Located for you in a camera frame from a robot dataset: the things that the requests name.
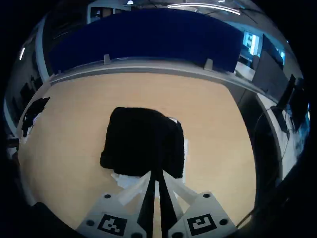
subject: office desk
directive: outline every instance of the office desk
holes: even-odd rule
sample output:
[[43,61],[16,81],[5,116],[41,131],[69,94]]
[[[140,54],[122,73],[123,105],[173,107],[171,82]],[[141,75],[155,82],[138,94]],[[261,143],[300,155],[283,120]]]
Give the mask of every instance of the office desk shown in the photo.
[[[266,115],[272,128],[278,151],[278,157],[281,161],[280,178],[284,179],[291,168],[296,164],[297,157],[300,154],[300,151],[297,149],[297,144],[300,141],[300,135],[298,132],[293,133],[290,131],[290,139],[288,140],[286,133],[281,130],[281,127],[272,110],[267,110],[271,106],[276,106],[276,103],[259,93],[257,94],[256,98],[262,106],[264,114]],[[283,111],[283,117],[286,118],[285,121],[287,128],[292,130],[290,115],[287,114],[286,111]]]
[[[122,190],[112,171],[99,165],[117,106],[147,107],[177,118],[189,140],[186,185],[211,191],[235,224],[253,208],[252,147],[225,86],[176,75],[121,73],[56,83],[45,96],[51,99],[20,146],[19,161],[36,201],[70,227],[77,228],[102,193]],[[158,214],[156,206],[155,237],[160,237]]]
[[235,67],[235,70],[239,76],[242,76],[244,79],[247,79],[248,81],[252,81],[255,70],[251,69],[250,67],[246,66],[245,64],[241,62],[237,62],[237,65]]

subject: cable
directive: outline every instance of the cable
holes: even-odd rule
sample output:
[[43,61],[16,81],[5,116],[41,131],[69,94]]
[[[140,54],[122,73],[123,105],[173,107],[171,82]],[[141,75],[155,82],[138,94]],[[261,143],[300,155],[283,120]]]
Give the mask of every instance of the cable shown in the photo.
[[151,3],[153,6],[155,6],[155,8],[157,8],[157,6],[156,6],[154,3],[152,3],[151,0],[148,0],[148,1],[149,1],[149,3]]
[[[280,108],[280,107],[270,107],[270,108],[266,109],[264,112],[262,112],[262,114],[259,116],[259,118],[258,118],[258,120],[257,120],[257,122],[256,122],[256,125],[255,125],[255,127],[254,127],[254,141],[253,141],[254,146],[255,146],[255,132],[256,132],[256,127],[257,127],[257,125],[258,125],[258,123],[259,123],[259,120],[260,120],[260,118],[264,115],[264,113],[265,113],[266,111],[270,110],[270,109],[282,109],[282,110],[284,110],[283,108]],[[286,153],[286,149],[287,149],[288,142],[289,142],[289,140],[287,140],[284,153],[283,153],[283,155],[282,155],[282,157],[281,157],[281,160],[279,160],[279,161],[282,161],[283,158],[284,158],[284,155],[285,155],[285,153]],[[274,174],[273,174],[273,176],[271,177],[271,179],[269,179],[269,181],[266,183],[265,188],[272,182],[272,180],[274,179],[274,177],[275,177],[275,175],[276,175],[276,173],[277,173],[278,171],[279,171],[279,168],[274,172]],[[259,210],[260,210],[260,206],[257,206],[257,207],[255,207],[255,208],[253,208],[244,218],[241,219],[241,221],[236,225],[236,227],[239,228],[239,226],[241,226],[241,225],[245,222],[246,219],[248,219],[251,215],[254,215],[254,214],[258,213]]]
[[[284,153],[283,153],[283,156],[282,156],[281,161],[283,160],[283,157],[284,157],[284,155],[285,155],[288,142],[289,142],[289,140],[288,140],[287,143],[286,143],[285,150],[284,150]],[[274,172],[274,176],[272,176],[272,178],[269,180],[269,182],[266,184],[265,187],[267,187],[268,184],[270,184],[270,183],[272,182],[272,179],[275,177],[275,174],[278,172],[278,170],[279,170],[279,169],[277,169],[276,172]],[[260,206],[257,206],[257,207],[255,207],[255,208],[253,208],[244,218],[242,218],[242,220],[236,225],[236,227],[239,228],[239,226],[241,226],[241,225],[245,222],[246,219],[248,219],[251,215],[257,214],[259,211],[260,211]]]

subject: screw hole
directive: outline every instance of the screw hole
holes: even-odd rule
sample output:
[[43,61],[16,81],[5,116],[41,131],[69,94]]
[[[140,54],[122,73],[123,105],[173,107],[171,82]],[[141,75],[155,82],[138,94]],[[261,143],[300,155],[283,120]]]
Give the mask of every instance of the screw hole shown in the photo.
[[131,238],[142,238],[142,234],[141,233],[133,233],[132,235],[131,235]]
[[95,224],[95,222],[93,220],[86,221],[87,226],[93,226],[94,224]]
[[222,225],[222,226],[228,224],[228,219],[222,219],[222,220],[220,220],[219,224]]
[[172,238],[183,238],[183,233],[181,232],[175,232],[174,234],[172,234]]

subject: black object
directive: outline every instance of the black object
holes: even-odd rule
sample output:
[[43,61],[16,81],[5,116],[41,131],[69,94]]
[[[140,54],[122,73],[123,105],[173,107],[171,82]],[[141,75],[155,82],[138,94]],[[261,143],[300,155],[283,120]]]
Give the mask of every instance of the black object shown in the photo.
[[40,98],[32,103],[32,105],[27,109],[22,124],[23,137],[27,136],[27,130],[29,127],[33,126],[33,119],[44,110],[48,98]]
[[272,108],[272,112],[274,113],[280,128],[283,132],[285,132],[287,134],[287,138],[290,138],[290,134],[289,134],[289,130],[287,128],[285,119],[283,117],[283,110],[286,109],[287,103],[290,99],[290,96],[293,92],[293,88],[295,86],[295,80],[296,78],[294,77],[294,75],[292,74],[290,77],[290,80],[287,84],[286,90],[284,91],[281,99],[279,100],[279,102],[277,103],[276,107],[271,107]]
[[32,88],[29,88],[29,85],[26,83],[22,87],[20,91],[22,101],[23,101],[23,106],[26,107],[33,95],[35,94],[35,91]]
[[110,116],[100,165],[115,173],[143,176],[163,168],[183,176],[184,136],[179,122],[145,108],[117,107]]
[[155,174],[151,173],[137,223],[146,232],[146,237],[153,236]]
[[279,65],[283,70],[283,58],[280,53],[277,51],[273,43],[263,34],[263,44],[262,51],[266,51],[274,59],[274,61]]
[[34,79],[34,77],[31,76],[31,82],[33,82],[34,87],[35,87],[36,90],[38,90],[43,85],[41,77],[38,77],[37,79]]
[[298,131],[308,112],[307,87],[303,79],[299,79],[299,82],[294,87],[294,92],[290,99],[290,108],[292,110],[294,131]]
[[168,238],[168,230],[177,223],[177,216],[173,203],[168,192],[163,171],[158,175],[158,185],[160,190],[160,211],[161,211],[161,231],[162,238]]

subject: ceiling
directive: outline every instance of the ceiling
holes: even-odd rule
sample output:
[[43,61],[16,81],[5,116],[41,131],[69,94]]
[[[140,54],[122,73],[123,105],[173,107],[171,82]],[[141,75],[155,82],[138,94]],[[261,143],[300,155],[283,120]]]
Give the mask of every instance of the ceiling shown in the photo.
[[[139,8],[155,8],[155,7],[166,7],[170,4],[179,3],[207,3],[207,4],[217,4],[221,6],[226,6],[229,8],[251,8],[255,10],[260,9],[251,0],[225,0],[225,2],[218,2],[218,0],[134,0],[135,6]],[[210,12],[210,9],[198,8],[200,12]]]

